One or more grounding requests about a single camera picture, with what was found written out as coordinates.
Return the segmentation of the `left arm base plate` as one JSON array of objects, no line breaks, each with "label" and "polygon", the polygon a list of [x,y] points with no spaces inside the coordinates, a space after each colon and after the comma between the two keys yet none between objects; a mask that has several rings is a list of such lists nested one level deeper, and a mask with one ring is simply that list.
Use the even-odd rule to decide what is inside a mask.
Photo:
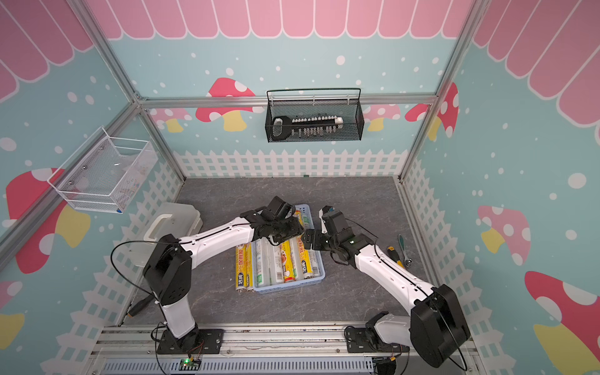
[{"label": "left arm base plate", "polygon": [[223,344],[223,329],[193,329],[182,338],[175,338],[169,330],[162,333],[157,353],[160,355],[213,355],[219,354]]}]

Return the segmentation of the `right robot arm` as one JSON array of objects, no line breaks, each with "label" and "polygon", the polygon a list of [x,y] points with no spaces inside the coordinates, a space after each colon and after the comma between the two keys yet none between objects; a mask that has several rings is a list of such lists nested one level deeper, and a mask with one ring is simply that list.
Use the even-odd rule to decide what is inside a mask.
[{"label": "right robot arm", "polygon": [[326,206],[320,219],[320,229],[303,234],[304,244],[369,276],[407,312],[404,317],[380,312],[358,334],[347,332],[348,342],[374,351],[411,348],[434,368],[462,353],[471,334],[453,289],[446,284],[436,287],[409,273],[379,247],[375,234],[366,228],[356,233],[357,223],[342,212]]}]

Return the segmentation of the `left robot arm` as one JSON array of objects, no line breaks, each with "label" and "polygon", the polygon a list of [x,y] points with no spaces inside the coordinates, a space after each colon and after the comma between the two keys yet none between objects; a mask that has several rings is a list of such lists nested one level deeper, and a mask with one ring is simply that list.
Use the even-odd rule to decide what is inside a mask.
[{"label": "left robot arm", "polygon": [[269,205],[242,213],[219,227],[188,237],[167,234],[156,243],[143,269],[143,277],[156,298],[166,321],[160,342],[169,353],[208,352],[208,334],[198,329],[188,294],[192,271],[214,256],[239,245],[265,238],[274,245],[302,235],[305,231],[294,216],[295,207],[279,197]]}]

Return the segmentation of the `white green-label wrap roll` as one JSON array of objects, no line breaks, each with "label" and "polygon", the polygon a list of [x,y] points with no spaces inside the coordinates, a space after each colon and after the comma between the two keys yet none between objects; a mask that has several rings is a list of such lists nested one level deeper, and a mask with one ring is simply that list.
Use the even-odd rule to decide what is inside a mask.
[{"label": "white green-label wrap roll", "polygon": [[281,258],[281,249],[279,246],[270,246],[270,279],[271,284],[284,283],[284,269]]}]

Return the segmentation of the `white red-label wrap roll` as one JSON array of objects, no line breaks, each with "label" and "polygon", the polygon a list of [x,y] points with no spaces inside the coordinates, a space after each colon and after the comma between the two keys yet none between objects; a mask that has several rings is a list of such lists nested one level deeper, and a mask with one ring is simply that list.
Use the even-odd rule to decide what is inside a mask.
[{"label": "white red-label wrap roll", "polygon": [[264,239],[259,239],[256,241],[254,248],[256,258],[255,286],[258,288],[270,286],[270,266],[267,242]]}]

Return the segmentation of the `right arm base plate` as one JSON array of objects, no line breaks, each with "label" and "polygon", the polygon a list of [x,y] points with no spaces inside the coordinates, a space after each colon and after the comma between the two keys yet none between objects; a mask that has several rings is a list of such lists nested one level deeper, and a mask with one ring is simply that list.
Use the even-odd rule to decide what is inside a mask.
[{"label": "right arm base plate", "polygon": [[349,353],[390,353],[402,354],[410,348],[400,344],[384,343],[374,329],[366,327],[347,326],[344,329],[344,338]]}]

